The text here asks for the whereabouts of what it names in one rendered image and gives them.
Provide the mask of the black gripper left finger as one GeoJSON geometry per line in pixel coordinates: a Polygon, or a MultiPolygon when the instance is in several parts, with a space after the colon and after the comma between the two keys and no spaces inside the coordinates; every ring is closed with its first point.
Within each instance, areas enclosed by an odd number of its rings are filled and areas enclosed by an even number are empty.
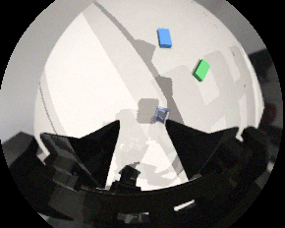
{"type": "Polygon", "coordinates": [[[119,139],[119,126],[119,120],[115,120],[82,138],[50,133],[40,133],[39,138],[49,153],[75,159],[87,176],[97,184],[96,188],[104,189],[115,144],[119,139]]]}

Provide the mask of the green rectangular block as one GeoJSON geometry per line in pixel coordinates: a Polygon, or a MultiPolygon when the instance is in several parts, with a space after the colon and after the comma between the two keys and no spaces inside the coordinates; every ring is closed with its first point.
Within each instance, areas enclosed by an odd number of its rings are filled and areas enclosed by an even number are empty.
{"type": "Polygon", "coordinates": [[[200,60],[196,69],[193,71],[192,76],[196,77],[196,79],[200,82],[205,79],[208,69],[210,69],[210,65],[207,64],[205,60],[200,60]]]}

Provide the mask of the blue rectangular block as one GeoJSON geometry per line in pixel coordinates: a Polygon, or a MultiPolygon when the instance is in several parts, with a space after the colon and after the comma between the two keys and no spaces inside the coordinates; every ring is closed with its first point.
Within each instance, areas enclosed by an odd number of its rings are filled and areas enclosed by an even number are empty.
{"type": "Polygon", "coordinates": [[[171,45],[172,45],[172,39],[171,39],[171,35],[169,35],[169,30],[167,28],[157,28],[157,32],[158,32],[158,46],[159,47],[169,47],[169,49],[171,49],[171,45]]]}

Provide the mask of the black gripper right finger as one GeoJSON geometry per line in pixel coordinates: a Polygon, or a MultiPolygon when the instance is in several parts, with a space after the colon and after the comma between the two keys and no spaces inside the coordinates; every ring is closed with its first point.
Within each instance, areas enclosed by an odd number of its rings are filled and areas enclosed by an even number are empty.
{"type": "Polygon", "coordinates": [[[240,129],[240,126],[236,128],[231,126],[225,130],[217,130],[216,133],[215,131],[206,133],[174,120],[166,120],[164,125],[166,125],[168,138],[171,138],[173,148],[176,149],[188,180],[201,177],[200,170],[216,152],[218,145],[236,136],[240,129]]]}

